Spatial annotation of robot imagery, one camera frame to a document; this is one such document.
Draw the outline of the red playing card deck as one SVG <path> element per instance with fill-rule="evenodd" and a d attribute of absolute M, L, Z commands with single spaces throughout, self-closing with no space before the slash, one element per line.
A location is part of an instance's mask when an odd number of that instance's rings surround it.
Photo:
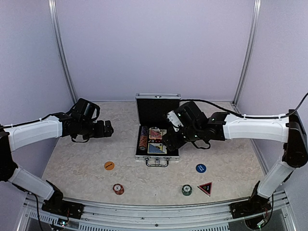
<path fill-rule="evenodd" d="M 149 139 L 150 140 L 162 140 L 162 137 L 167 133 L 166 129 L 150 128 L 149 129 Z"/>

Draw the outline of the blue playing card deck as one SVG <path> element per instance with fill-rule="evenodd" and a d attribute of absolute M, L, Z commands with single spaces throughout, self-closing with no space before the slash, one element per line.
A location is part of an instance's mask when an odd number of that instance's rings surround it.
<path fill-rule="evenodd" d="M 154 145 L 153 143 L 148 143 L 148 154 L 167 154 L 167 147 L 165 145 Z"/>

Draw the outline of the aluminium poker case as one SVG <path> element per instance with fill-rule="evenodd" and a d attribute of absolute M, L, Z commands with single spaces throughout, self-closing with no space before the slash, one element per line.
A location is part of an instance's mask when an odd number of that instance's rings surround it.
<path fill-rule="evenodd" d="M 135 99 L 139 119 L 135 159 L 145 161 L 148 167 L 167 167 L 170 161 L 178 161 L 179 152 L 169 151 L 163 136 L 170 127 L 167 113 L 179 107 L 181 95 L 137 93 Z"/>

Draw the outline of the black triangular button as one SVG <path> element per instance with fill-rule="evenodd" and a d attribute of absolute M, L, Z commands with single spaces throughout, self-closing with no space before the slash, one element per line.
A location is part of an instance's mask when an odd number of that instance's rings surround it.
<path fill-rule="evenodd" d="M 212 191 L 212 182 L 202 184 L 197 186 L 202 192 L 204 192 L 207 196 L 211 196 Z"/>

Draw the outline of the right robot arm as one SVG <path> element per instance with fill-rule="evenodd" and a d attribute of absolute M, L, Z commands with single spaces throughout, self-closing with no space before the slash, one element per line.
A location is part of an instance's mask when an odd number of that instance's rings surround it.
<path fill-rule="evenodd" d="M 197 99 L 183 100 L 183 105 L 167 113 L 171 124 L 163 135 L 169 151 L 178 150 L 186 143 L 202 140 L 225 141 L 234 139 L 269 140 L 283 143 L 283 155 L 259 182 L 246 203 L 249 213 L 255 214 L 265 205 L 265 199 L 285 182 L 296 168 L 308 162 L 307 134 L 297 109 L 279 115 L 242 115 L 225 108 L 206 117 L 197 106 Z"/>

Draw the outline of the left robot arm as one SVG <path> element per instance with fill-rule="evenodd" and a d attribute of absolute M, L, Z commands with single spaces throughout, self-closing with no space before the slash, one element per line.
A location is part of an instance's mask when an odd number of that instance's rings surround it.
<path fill-rule="evenodd" d="M 20 125 L 4 126 L 0 129 L 0 179 L 48 201 L 57 214 L 67 210 L 62 192 L 52 183 L 29 173 L 13 161 L 12 152 L 17 149 L 51 138 L 71 137 L 74 141 L 81 135 L 84 142 L 91 138 L 111 137 L 114 129 L 109 120 L 87 117 L 71 117 L 55 113 Z"/>

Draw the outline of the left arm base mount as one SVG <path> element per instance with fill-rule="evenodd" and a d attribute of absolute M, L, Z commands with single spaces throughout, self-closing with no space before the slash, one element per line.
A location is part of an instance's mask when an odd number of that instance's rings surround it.
<path fill-rule="evenodd" d="M 52 186 L 54 192 L 49 200 L 44 200 L 42 210 L 67 218 L 81 219 L 84 205 L 64 200 L 63 193 L 48 180 L 47 183 Z"/>

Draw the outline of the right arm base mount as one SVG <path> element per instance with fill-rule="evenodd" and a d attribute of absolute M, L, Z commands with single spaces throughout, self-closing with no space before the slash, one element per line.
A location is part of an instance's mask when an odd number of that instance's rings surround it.
<path fill-rule="evenodd" d="M 247 200 L 230 204 L 233 219 L 258 214 L 272 209 L 269 197 L 264 198 L 257 194 L 259 184 L 260 181 L 257 182 L 251 196 Z"/>

